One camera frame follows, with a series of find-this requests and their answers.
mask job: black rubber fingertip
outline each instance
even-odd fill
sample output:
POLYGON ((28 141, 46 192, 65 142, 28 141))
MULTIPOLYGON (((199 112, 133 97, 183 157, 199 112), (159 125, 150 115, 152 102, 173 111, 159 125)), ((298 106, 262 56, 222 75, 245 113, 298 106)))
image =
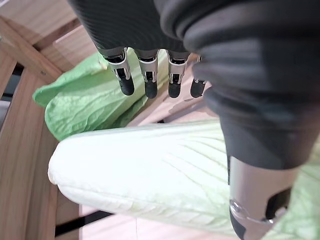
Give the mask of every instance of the black rubber fingertip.
POLYGON ((152 81, 144 82, 144 89, 145 89, 145 95, 149 99, 154 99, 158 94, 157 82, 152 82, 152 81))
POLYGON ((180 94, 181 84, 169 83, 169 96, 173 99, 177 98, 180 94))
POLYGON ((203 84, 202 81, 199 82, 195 82, 195 80, 193 80, 192 85, 191 85, 191 89, 190 89, 190 94, 193 98, 199 98, 203 95, 205 90, 205 84, 203 84))
POLYGON ((237 235, 241 240, 244 240, 246 229, 245 229, 244 226, 242 226, 242 225, 235 219, 235 217, 233 216, 233 214, 231 213, 231 211, 230 211, 230 220, 231 220, 232 227, 233 227, 236 235, 237 235))
POLYGON ((130 95, 134 94, 135 85, 134 85, 134 81, 132 80, 131 76, 128 80, 125 78, 119 80, 119 84, 120 84, 121 91, 123 92, 124 95, 130 96, 130 95))

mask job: robotic hand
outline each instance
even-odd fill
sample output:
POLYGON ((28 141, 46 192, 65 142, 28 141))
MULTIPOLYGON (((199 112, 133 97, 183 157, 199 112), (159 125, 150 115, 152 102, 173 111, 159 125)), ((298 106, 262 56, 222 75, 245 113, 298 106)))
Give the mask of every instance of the robotic hand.
POLYGON ((69 0, 126 95, 126 48, 139 59, 149 98, 166 49, 176 98, 190 53, 194 97, 220 116, 230 218, 242 240, 261 239, 286 212, 299 168, 320 131, 319 0, 69 0))

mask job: black textured sleeve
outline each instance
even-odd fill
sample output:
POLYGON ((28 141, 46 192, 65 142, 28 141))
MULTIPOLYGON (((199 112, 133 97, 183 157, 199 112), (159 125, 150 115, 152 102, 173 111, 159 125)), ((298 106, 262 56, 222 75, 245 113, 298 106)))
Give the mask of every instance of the black textured sleeve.
POLYGON ((201 55, 227 153, 267 169, 303 164, 320 128, 319 0, 154 0, 160 26, 201 55))

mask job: wooden frame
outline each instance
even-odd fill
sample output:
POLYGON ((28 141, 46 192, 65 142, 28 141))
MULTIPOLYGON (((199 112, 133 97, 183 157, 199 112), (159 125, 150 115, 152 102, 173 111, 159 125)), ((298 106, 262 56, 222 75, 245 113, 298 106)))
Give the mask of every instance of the wooden frame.
MULTIPOLYGON (((127 226, 131 231, 131 235, 123 239, 136 239, 137 220, 124 216, 97 221, 99 229, 106 224, 115 226, 103 237, 101 234, 90 237, 88 233, 92 233, 93 225, 55 237, 56 226, 90 216, 97 210, 69 201, 49 182, 48 162, 58 142, 47 129, 44 109, 33 102, 32 94, 36 88, 52 83, 96 51, 65 0, 10 0, 0 8, 0 96, 16 64, 24 66, 0 131, 1 240, 115 239, 120 231, 118 225, 127 226)), ((162 94, 161 102, 165 98, 166 95, 162 94)), ((174 113, 198 102, 199 99, 180 102, 174 113)), ((161 109, 158 107, 159 103, 151 102, 148 114, 161 109)), ((154 120, 152 117, 148 119, 149 122, 154 120)), ((139 115, 131 125, 140 125, 144 121, 139 115)), ((138 221, 148 228, 160 226, 156 222, 138 221)), ((175 227, 175 231, 185 232, 186 229, 175 227)), ((191 230, 189 237, 205 240, 212 239, 213 235, 191 230)))

